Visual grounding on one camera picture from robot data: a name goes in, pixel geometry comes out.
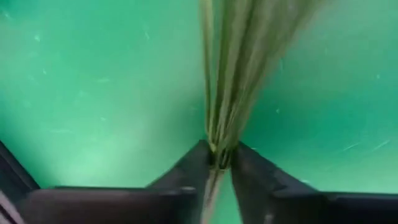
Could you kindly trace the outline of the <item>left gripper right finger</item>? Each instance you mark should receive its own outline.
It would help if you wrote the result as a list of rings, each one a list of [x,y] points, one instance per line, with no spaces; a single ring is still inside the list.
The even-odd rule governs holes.
[[[319,191],[243,143],[231,174],[243,223],[397,223],[396,194]]]

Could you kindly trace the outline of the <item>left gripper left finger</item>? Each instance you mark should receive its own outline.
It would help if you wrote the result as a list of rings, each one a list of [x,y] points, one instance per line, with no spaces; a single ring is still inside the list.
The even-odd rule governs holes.
[[[200,140],[147,187],[35,190],[19,212],[26,223],[199,223],[209,165],[210,147]]]

